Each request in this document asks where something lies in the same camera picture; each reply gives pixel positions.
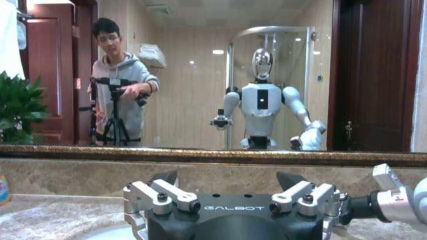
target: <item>robot chest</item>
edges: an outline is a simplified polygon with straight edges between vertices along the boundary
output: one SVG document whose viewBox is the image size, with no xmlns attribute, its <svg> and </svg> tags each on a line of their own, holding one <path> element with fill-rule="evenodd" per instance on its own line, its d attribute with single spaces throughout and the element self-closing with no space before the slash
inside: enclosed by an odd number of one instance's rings
<svg viewBox="0 0 427 240">
<path fill-rule="evenodd" d="M 281 92 L 273 89 L 246 89 L 241 91 L 242 113 L 270 112 L 280 109 Z"/>
</svg>

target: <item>mirror frame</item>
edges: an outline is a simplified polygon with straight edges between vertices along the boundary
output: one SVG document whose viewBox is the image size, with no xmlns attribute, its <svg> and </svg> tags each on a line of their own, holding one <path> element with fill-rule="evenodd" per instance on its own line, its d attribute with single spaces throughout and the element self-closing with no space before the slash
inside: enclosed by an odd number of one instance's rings
<svg viewBox="0 0 427 240">
<path fill-rule="evenodd" d="M 53 145 L 0 145 L 0 158 L 97 160 L 146 163 L 249 164 L 288 166 L 425 168 L 427 153 L 249 151 L 166 148 L 124 148 Z"/>
</svg>

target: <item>sink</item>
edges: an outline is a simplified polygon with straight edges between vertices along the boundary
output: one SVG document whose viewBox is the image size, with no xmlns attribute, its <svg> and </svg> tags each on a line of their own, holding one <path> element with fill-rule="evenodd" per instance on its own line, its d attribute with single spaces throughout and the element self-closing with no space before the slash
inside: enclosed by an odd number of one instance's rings
<svg viewBox="0 0 427 240">
<path fill-rule="evenodd" d="M 76 240 L 134 240 L 134 237 L 130 225 L 120 224 L 98 228 L 76 238 Z"/>
</svg>

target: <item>soap bottle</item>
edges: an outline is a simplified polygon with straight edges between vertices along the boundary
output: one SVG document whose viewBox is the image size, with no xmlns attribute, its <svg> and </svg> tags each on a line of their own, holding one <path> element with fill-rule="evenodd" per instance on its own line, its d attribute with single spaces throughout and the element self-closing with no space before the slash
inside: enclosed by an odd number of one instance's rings
<svg viewBox="0 0 427 240">
<path fill-rule="evenodd" d="M 6 176 L 0 174 L 0 206 L 6 204 L 8 201 L 10 201 L 10 195 L 9 195 Z"/>
</svg>

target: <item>door handle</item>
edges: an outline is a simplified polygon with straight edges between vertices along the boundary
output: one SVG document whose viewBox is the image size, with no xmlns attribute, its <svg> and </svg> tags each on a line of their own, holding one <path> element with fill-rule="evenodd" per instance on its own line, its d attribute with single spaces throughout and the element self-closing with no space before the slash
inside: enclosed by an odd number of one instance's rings
<svg viewBox="0 0 427 240">
<path fill-rule="evenodd" d="M 344 126 L 345 129 L 345 141 L 347 141 L 347 150 L 352 149 L 352 135 L 353 135 L 353 126 L 352 121 L 347 122 L 347 125 Z"/>
</svg>

